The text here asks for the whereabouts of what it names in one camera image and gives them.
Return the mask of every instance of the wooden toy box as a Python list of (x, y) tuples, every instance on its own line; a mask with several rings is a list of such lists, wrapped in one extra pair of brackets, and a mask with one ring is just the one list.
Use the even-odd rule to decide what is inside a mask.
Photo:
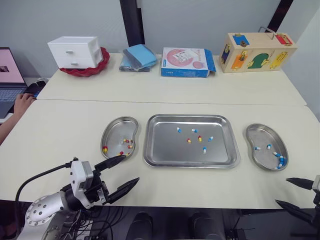
[(225, 73), (277, 71), (297, 48), (286, 33), (228, 33), (219, 61)]

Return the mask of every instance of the person's hand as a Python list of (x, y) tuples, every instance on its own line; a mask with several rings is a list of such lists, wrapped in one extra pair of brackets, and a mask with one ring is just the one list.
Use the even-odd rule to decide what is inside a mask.
[(14, 103), (13, 116), (20, 119), (35, 100), (36, 98), (30, 93), (18, 94)]

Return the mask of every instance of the medicine box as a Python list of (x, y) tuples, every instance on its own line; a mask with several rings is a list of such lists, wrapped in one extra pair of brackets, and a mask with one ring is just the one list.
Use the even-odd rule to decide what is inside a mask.
[(96, 68), (103, 59), (96, 36), (62, 36), (48, 46), (59, 68)]
[(219, 61), (225, 73), (277, 71), (297, 48), (286, 33), (228, 33)]
[(161, 75), (164, 77), (206, 78), (215, 72), (211, 51), (203, 48), (164, 47)]

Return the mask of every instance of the kidney-shaped tray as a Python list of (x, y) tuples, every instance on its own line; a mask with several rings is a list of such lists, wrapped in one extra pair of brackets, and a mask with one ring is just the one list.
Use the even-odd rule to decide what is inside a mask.
[[(281, 171), (288, 166), (288, 152), (284, 142), (279, 135), (270, 127), (263, 124), (251, 124), (246, 129), (246, 138), (250, 143), (253, 161), (261, 168), (271, 171)], [(284, 157), (284, 164), (279, 166), (279, 157), (274, 153), (278, 153)]]
[[(137, 120), (130, 116), (122, 116), (110, 122), (101, 138), (102, 155), (108, 159), (123, 152), (123, 155), (130, 157), (136, 148), (135, 135), (138, 126)], [(107, 147), (107, 152), (104, 152), (104, 146)]]
[(152, 116), (146, 127), (143, 155), (154, 167), (228, 169), (240, 161), (231, 125), (220, 115)]

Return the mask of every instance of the red and yellow capsule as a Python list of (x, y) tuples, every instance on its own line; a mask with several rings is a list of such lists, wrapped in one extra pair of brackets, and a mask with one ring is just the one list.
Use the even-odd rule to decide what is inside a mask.
[(102, 147), (102, 151), (103, 151), (104, 153), (107, 153), (107, 152), (108, 152), (108, 147), (107, 147), (107, 146), (103, 146), (103, 147)]

